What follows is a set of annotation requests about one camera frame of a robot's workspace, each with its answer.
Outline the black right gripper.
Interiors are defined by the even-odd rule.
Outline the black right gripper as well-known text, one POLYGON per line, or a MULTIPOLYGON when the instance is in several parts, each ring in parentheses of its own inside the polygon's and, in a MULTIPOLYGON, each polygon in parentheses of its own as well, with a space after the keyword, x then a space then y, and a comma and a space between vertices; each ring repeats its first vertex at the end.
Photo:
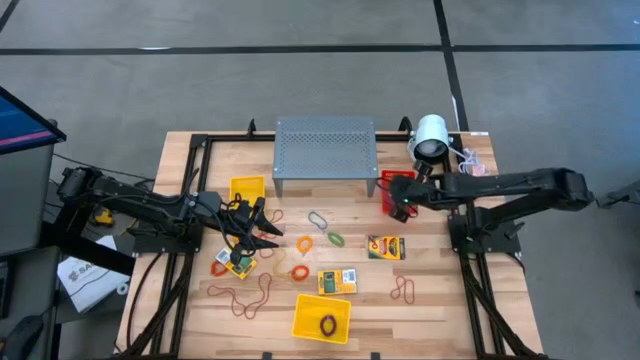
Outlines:
MULTIPOLYGON (((419 176, 429 176, 433 172, 433 166, 418 160, 414 163, 414 170, 419 176)), ((432 210, 436 208, 437 189, 413 178, 394 176, 389 183, 389 192, 395 204, 417 205, 432 210)), ((409 213, 398 208, 391 209, 389 216, 402 223, 406 223, 409 219, 409 213)))

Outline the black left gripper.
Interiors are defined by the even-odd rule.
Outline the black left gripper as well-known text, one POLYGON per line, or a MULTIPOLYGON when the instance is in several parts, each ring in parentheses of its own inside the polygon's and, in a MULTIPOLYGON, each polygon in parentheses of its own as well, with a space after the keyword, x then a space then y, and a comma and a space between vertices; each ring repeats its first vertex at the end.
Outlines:
POLYGON ((248 200, 236 197, 229 203, 222 202, 219 215, 220 231, 226 246, 230 250, 256 251, 278 248, 279 245, 253 235, 253 228, 271 235, 282 235, 264 214, 266 200, 258 197, 254 205, 248 200))

